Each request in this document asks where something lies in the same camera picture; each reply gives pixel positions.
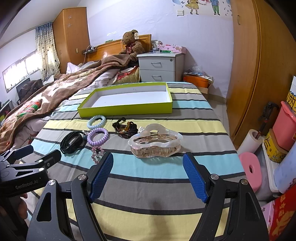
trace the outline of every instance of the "green and red plaid cloth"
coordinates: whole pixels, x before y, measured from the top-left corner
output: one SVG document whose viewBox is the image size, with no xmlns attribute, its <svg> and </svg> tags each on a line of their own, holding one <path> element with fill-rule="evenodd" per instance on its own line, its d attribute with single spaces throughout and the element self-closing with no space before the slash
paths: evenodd
<svg viewBox="0 0 296 241">
<path fill-rule="evenodd" d="M 36 110 L 38 110 L 40 108 L 41 103 L 42 103 L 42 99 L 29 102 L 26 105 L 26 107 L 22 110 L 22 112 L 17 115 L 17 118 L 19 119 L 27 113 L 34 113 Z"/>
</svg>

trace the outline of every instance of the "blue spiral hair tie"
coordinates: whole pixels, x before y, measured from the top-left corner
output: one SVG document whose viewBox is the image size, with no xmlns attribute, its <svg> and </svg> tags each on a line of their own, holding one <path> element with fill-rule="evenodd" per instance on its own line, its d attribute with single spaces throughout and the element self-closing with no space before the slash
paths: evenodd
<svg viewBox="0 0 296 241">
<path fill-rule="evenodd" d="M 92 126 L 93 122 L 96 119 L 102 119 L 102 121 L 99 124 Z M 96 128 L 100 128 L 100 127 L 104 126 L 105 123 L 106 123 L 106 117 L 104 117 L 103 115 L 96 115 L 87 122 L 87 128 L 90 130 L 94 130 Z"/>
</svg>

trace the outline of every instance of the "hand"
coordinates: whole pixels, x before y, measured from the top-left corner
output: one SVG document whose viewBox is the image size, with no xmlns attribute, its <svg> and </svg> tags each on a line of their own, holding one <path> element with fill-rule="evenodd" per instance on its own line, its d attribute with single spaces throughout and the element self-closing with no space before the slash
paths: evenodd
<svg viewBox="0 0 296 241">
<path fill-rule="evenodd" d="M 28 194 L 24 193 L 24 194 L 21 195 L 21 197 L 27 199 L 28 198 Z M 22 219 L 26 219 L 28 217 L 28 213 L 27 213 L 28 207 L 27 207 L 26 202 L 22 198 L 21 198 L 21 201 L 20 201 L 20 204 L 19 204 L 17 210 L 18 210 L 18 213 L 19 213 L 19 215 L 20 215 L 20 217 Z M 0 206 L 0 213 L 1 213 L 2 216 L 6 216 L 7 215 L 7 212 L 1 206 Z"/>
</svg>

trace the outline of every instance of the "drawer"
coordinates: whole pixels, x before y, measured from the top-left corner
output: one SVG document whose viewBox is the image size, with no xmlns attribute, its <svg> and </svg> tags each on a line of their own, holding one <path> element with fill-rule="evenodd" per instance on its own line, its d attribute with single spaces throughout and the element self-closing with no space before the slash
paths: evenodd
<svg viewBox="0 0 296 241">
<path fill-rule="evenodd" d="M 176 58 L 142 57 L 139 58 L 140 69 L 176 71 Z"/>
<path fill-rule="evenodd" d="M 173 71 L 140 70 L 142 82 L 173 82 L 175 74 Z"/>
</svg>

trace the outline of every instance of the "curtain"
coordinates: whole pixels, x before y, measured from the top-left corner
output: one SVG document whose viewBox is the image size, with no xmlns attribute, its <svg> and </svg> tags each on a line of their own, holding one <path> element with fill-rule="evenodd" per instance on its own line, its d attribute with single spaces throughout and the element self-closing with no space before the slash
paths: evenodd
<svg viewBox="0 0 296 241">
<path fill-rule="evenodd" d="M 59 58 L 54 44 L 52 22 L 36 28 L 36 48 L 41 58 L 42 80 L 59 73 Z"/>
</svg>

